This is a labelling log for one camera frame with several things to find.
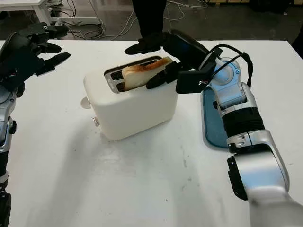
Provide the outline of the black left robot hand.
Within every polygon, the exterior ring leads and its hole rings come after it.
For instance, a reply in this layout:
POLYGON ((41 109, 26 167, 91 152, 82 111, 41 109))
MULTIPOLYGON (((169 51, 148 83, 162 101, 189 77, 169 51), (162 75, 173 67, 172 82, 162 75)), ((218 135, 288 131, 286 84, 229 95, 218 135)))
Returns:
POLYGON ((67 26, 31 24, 11 33, 0 50, 0 85, 12 92, 32 75, 53 71, 71 54, 48 42, 68 33, 67 26))

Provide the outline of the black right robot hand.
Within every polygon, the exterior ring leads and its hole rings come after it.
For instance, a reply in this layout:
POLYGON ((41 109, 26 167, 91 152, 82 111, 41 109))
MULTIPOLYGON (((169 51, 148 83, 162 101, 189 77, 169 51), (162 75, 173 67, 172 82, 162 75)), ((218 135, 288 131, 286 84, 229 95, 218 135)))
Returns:
POLYGON ((125 49, 125 53, 128 55, 146 54, 160 49, 177 58, 179 62, 174 61, 168 64, 164 70, 151 78, 147 82, 147 89, 177 80, 181 71, 198 69, 209 52, 192 37, 179 30, 172 29, 170 32, 152 33, 139 39, 138 43, 125 49))

